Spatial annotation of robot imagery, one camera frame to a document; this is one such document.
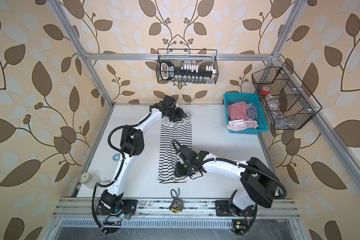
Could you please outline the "black white striped tank top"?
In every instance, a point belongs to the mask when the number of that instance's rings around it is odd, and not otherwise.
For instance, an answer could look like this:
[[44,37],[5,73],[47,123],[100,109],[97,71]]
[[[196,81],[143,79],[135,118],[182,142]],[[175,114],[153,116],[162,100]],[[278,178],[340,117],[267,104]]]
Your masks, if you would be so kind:
[[181,163],[178,152],[182,145],[191,148],[192,140],[192,113],[186,111],[186,117],[179,122],[170,122],[168,117],[163,118],[160,132],[160,153],[158,181],[160,184],[185,183],[188,176],[177,176],[175,168]]

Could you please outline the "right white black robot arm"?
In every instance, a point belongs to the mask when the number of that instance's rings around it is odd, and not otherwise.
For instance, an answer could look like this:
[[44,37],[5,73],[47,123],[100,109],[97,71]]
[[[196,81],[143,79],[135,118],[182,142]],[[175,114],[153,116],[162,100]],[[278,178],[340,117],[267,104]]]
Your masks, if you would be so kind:
[[207,151],[196,153],[177,140],[172,141],[172,146],[181,160],[175,167],[176,177],[214,173],[241,182],[243,189],[235,190],[225,206],[220,208],[228,215],[241,217],[246,209],[254,213],[259,206],[269,209],[275,199],[285,199],[288,195],[279,178],[255,157],[248,161],[233,161]]

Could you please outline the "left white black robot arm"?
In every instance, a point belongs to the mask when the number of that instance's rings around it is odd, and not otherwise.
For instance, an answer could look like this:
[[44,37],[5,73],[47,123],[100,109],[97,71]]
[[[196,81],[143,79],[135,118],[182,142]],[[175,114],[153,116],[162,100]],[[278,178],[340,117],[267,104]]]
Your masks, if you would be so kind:
[[112,215],[119,215],[125,209],[122,198],[127,176],[134,160],[144,150],[144,134],[164,117],[168,118],[170,122],[176,123],[186,118],[187,115],[183,109],[177,106],[173,97],[165,96],[159,103],[151,105],[148,114],[139,122],[116,127],[109,133],[108,145],[112,150],[118,152],[121,158],[111,182],[105,185],[95,184],[91,205],[94,218],[96,217],[95,196],[97,188],[105,189],[98,200],[98,207],[106,209]]

